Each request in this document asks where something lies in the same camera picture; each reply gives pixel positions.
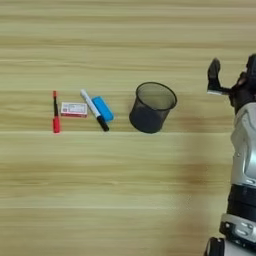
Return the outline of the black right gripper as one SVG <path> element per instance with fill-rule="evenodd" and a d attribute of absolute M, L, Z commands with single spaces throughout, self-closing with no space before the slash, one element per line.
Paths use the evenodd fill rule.
<path fill-rule="evenodd" d="M 234 108 L 235 113 L 246 104 L 256 102 L 256 92 L 253 92 L 249 87 L 247 73 L 242 72 L 236 82 L 231 88 L 225 88 L 219 81 L 219 72 L 221 69 L 220 61 L 214 58 L 210 63 L 207 71 L 208 86 L 207 92 L 218 95 L 228 95 L 231 106 Z"/>

